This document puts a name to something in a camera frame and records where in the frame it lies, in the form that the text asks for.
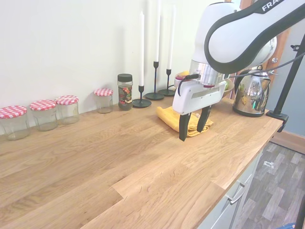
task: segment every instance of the yellow towel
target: yellow towel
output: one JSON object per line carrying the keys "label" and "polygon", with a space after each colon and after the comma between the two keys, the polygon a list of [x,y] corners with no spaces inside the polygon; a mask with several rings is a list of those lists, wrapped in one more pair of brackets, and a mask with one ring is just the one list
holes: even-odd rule
{"label": "yellow towel", "polygon": [[[168,108],[165,108],[165,109],[158,106],[157,115],[167,125],[169,125],[173,130],[179,132],[180,115],[177,112],[175,112],[171,106]],[[190,122],[188,125],[188,130],[187,130],[188,137],[194,137],[194,136],[200,134],[200,132],[197,131],[197,124],[199,121],[199,117],[200,117],[199,114],[192,113],[192,115],[190,117]],[[202,133],[207,131],[212,124],[213,124],[213,122],[210,119],[208,119],[203,128]]]}

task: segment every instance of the electric kettle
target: electric kettle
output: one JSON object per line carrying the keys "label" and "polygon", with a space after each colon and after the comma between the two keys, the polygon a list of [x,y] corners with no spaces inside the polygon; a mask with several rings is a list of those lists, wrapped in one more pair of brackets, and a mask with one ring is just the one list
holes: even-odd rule
{"label": "electric kettle", "polygon": [[[241,74],[256,72],[245,70]],[[265,113],[271,80],[267,73],[247,75],[235,81],[235,100],[233,110],[248,117],[261,117]]]}

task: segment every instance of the white candle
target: white candle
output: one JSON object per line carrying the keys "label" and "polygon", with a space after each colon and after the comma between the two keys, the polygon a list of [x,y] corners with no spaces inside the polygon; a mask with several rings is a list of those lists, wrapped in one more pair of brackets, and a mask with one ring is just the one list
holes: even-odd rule
{"label": "white candle", "polygon": [[144,86],[144,14],[140,13],[140,80],[139,86]]}
{"label": "white candle", "polygon": [[171,24],[171,35],[170,35],[170,43],[168,46],[168,61],[167,61],[167,69],[172,69],[172,59],[173,59],[173,37],[175,33],[175,24],[176,24],[176,6],[173,6],[172,12],[172,24]]}
{"label": "white candle", "polygon": [[159,62],[160,18],[161,18],[161,0],[157,0],[156,56],[154,58],[155,62]]}

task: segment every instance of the cabinet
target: cabinet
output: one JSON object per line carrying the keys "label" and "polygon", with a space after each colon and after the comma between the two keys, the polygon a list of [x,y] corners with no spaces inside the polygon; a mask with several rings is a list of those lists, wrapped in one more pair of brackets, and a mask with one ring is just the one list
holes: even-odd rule
{"label": "cabinet", "polygon": [[262,152],[232,185],[198,229],[234,229],[248,194]]}

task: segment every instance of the franka robot arm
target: franka robot arm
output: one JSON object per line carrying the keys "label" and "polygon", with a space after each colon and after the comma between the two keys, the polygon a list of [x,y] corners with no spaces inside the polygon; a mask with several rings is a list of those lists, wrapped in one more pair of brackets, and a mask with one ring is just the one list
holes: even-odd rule
{"label": "franka robot arm", "polygon": [[201,17],[189,74],[173,101],[180,114],[179,138],[186,139],[190,113],[202,109],[201,132],[211,105],[223,96],[224,74],[266,62],[276,49],[276,35],[305,18],[305,0],[259,0],[240,10],[231,2],[208,6]]}

